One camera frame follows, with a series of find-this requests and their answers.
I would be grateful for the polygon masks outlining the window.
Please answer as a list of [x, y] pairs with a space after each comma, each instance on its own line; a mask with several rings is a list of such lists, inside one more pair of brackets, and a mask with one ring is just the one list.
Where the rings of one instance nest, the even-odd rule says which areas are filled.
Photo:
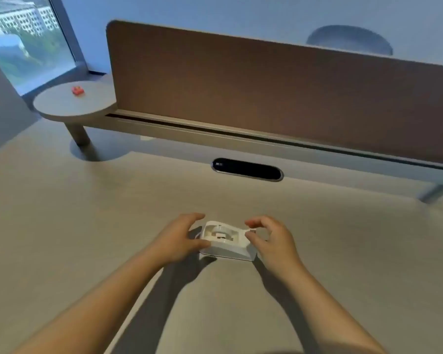
[[0, 69], [20, 96], [76, 69], [59, 0], [0, 0]]

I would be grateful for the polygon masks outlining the person's right forearm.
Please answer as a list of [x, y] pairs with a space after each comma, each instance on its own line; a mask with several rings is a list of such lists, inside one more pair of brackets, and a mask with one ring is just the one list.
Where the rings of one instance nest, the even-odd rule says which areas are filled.
[[388, 354], [300, 261], [268, 270], [293, 296], [322, 354]]

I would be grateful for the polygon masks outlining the brown desk divider panel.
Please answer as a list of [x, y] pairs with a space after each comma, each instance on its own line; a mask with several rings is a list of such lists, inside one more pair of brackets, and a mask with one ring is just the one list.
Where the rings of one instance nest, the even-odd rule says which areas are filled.
[[113, 20], [118, 107], [443, 164], [443, 66]]

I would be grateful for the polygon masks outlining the person's left hand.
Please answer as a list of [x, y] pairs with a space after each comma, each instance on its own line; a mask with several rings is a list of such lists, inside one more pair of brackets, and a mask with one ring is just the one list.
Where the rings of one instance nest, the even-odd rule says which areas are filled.
[[192, 253], [187, 252], [187, 240], [191, 239], [189, 230], [204, 218], [202, 213], [181, 214], [165, 226], [150, 245], [150, 252], [160, 266], [178, 262]]

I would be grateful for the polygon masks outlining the round grey raised shelf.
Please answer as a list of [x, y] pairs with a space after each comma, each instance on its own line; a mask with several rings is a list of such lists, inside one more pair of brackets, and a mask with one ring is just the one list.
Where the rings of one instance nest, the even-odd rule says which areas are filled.
[[[84, 95], [74, 96], [72, 86], [81, 86]], [[55, 85], [37, 95], [32, 105], [43, 119], [65, 125], [72, 138], [70, 151], [80, 160], [114, 160], [130, 151], [130, 136], [93, 128], [94, 137], [90, 137], [84, 128], [87, 122], [103, 119], [116, 110], [112, 74]]]

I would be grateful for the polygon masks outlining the grey divider rail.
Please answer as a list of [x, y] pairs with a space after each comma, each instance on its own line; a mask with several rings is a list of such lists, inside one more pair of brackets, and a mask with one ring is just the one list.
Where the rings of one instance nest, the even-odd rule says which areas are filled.
[[285, 135], [116, 110], [85, 126], [443, 185], [443, 164]]

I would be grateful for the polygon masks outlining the white plastic dispenser base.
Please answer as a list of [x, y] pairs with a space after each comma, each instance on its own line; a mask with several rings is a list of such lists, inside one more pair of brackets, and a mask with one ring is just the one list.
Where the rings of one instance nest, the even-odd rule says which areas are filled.
[[257, 250], [246, 238], [251, 229], [242, 229], [218, 221], [207, 221], [197, 238], [211, 245], [199, 250], [205, 256], [221, 257], [242, 261], [254, 261]]

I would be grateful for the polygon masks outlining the person's left forearm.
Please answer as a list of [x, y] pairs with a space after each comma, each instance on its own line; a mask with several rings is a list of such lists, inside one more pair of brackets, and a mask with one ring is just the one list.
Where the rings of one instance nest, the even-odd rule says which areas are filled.
[[137, 298], [168, 261], [152, 245], [34, 334], [13, 354], [102, 354]]

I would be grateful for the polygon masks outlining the person's right hand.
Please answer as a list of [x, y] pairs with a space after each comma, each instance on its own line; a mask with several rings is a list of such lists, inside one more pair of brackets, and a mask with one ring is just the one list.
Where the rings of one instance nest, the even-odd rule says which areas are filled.
[[244, 222], [250, 232], [266, 240], [266, 253], [260, 254], [266, 268], [279, 280], [287, 281], [294, 273], [305, 271], [296, 249], [294, 238], [279, 220], [261, 215]]

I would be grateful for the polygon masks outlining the grey chair back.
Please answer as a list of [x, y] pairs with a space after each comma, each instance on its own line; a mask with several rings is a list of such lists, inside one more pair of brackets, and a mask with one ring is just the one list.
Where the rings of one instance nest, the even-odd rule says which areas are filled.
[[341, 49], [358, 53], [393, 56], [394, 49], [387, 39], [366, 28], [352, 25], [325, 25], [314, 30], [307, 45]]

